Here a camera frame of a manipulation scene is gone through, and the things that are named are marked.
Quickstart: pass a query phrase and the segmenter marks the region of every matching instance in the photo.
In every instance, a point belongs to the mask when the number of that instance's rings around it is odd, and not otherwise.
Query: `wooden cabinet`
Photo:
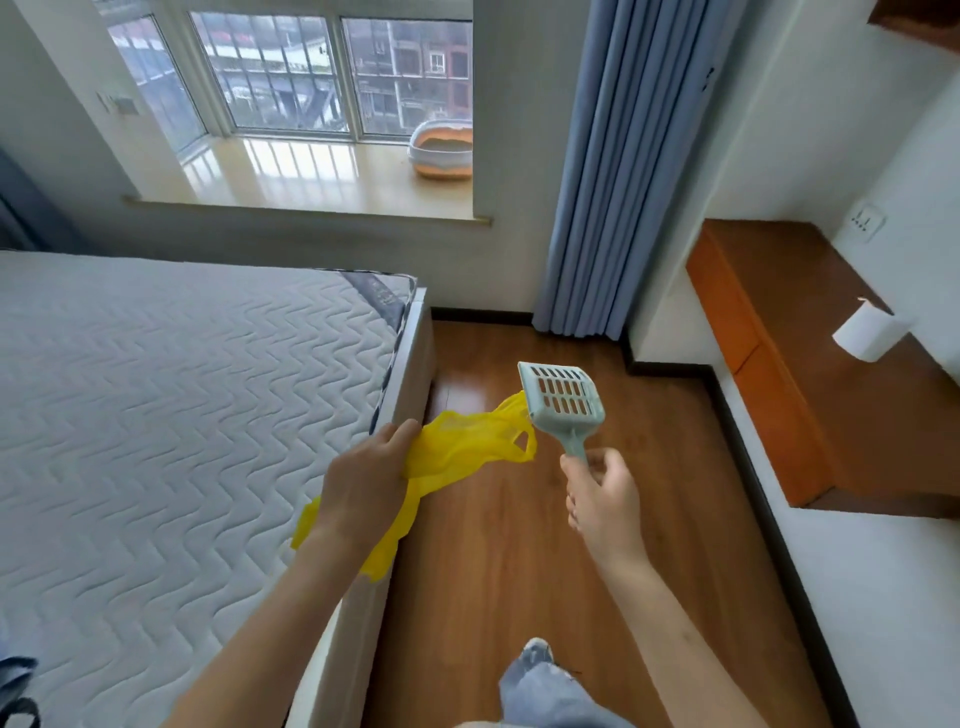
[[[816,228],[707,220],[687,272],[791,505],[960,516],[960,387],[912,336],[833,342],[883,302]]]

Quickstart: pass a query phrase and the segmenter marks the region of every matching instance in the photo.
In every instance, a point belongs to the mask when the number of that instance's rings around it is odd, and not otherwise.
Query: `sneaker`
[[[553,665],[553,650],[550,649],[546,640],[535,637],[523,646],[519,661],[523,664],[525,672],[529,672],[540,663]]]

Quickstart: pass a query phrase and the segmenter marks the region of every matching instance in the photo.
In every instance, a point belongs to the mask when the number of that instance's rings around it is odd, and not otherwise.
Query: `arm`
[[[588,462],[561,458],[568,522],[583,536],[671,723],[766,728],[651,566],[640,534],[639,495],[620,453],[592,450]]]
[[[401,473],[420,433],[385,425],[330,463],[310,535],[290,568],[197,682],[163,728],[279,728],[326,623],[406,494]]]

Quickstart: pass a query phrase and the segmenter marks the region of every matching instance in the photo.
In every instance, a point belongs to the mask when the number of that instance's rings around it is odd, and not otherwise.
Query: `mattress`
[[[168,715],[374,424],[415,286],[0,253],[0,651],[45,726]]]

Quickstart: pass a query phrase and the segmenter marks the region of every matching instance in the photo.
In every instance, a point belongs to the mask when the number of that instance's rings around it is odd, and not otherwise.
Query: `paper towel roll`
[[[859,300],[863,304],[846,324],[836,330],[833,341],[861,361],[877,361],[906,335],[910,325],[898,316],[881,311],[866,299]]]

